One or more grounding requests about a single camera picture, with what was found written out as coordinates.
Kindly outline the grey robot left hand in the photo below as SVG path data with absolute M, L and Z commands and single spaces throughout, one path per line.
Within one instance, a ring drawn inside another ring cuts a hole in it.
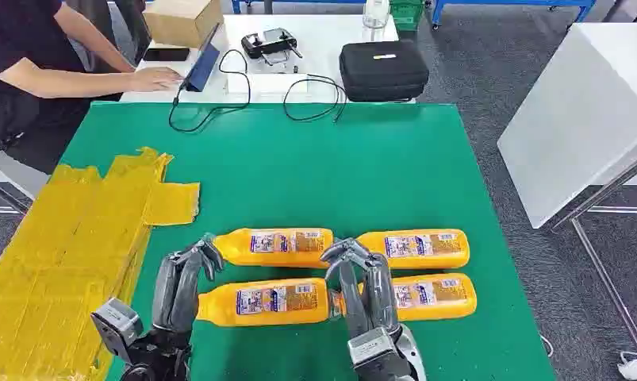
M 183 250 L 166 255 L 155 282 L 153 326 L 173 333 L 190 332 L 198 311 L 199 273 L 213 281 L 223 269 L 224 260 L 212 233 L 205 233 Z

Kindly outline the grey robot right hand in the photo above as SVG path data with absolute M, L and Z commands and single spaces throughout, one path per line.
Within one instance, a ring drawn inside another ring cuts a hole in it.
M 401 324 L 386 258 L 347 238 L 329 246 L 320 260 L 329 264 L 326 279 L 339 276 L 349 337 L 383 328 L 395 341 Z

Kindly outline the person's right hand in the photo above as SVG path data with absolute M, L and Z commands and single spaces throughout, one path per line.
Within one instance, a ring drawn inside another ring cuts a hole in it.
M 132 73 L 128 91 L 153 92 L 170 90 L 181 84 L 183 77 L 169 67 L 147 67 Z

